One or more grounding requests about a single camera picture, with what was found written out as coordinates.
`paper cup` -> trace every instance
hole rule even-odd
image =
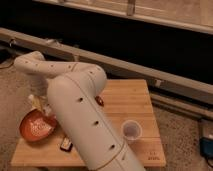
[[[125,121],[121,125],[121,131],[123,138],[127,141],[128,144],[132,144],[142,136],[142,127],[137,121],[134,120]]]

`wooden cutting board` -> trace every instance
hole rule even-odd
[[[125,120],[133,119],[141,124],[142,138],[130,147],[142,164],[150,167],[165,166],[165,155],[146,81],[108,80],[101,97],[105,103],[103,110],[119,133],[121,124]],[[69,153],[59,149],[63,137],[64,133],[58,127],[48,138],[36,143],[27,143],[20,138],[11,165],[22,167],[84,166],[75,148]]]

